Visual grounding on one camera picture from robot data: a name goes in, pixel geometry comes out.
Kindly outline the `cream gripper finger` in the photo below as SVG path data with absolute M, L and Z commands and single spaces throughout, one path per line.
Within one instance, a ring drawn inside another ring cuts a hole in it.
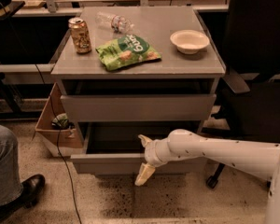
M 139 134 L 138 138 L 140 139 L 143 147 L 148 147 L 152 143 L 152 140 L 145 135 Z
M 154 174 L 155 170 L 156 168 L 149 163 L 142 163 L 140 165 L 139 174 L 137 175 L 134 184 L 136 186 L 144 185 Z

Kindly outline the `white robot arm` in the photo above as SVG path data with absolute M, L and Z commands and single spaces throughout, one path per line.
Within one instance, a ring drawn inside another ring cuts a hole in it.
M 177 129 L 164 139 L 152 140 L 140 135 L 145 162 L 135 180 L 141 186 L 155 169 L 170 161 L 205 157 L 271 183 L 264 224 L 280 224 L 280 144 L 199 136 Z

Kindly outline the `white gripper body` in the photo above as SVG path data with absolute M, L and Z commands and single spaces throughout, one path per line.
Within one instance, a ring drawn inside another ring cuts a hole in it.
M 174 160 L 174 154 L 171 152 L 168 139 L 162 140 L 145 140 L 145 160 L 153 167 L 161 167 L 169 161 Z

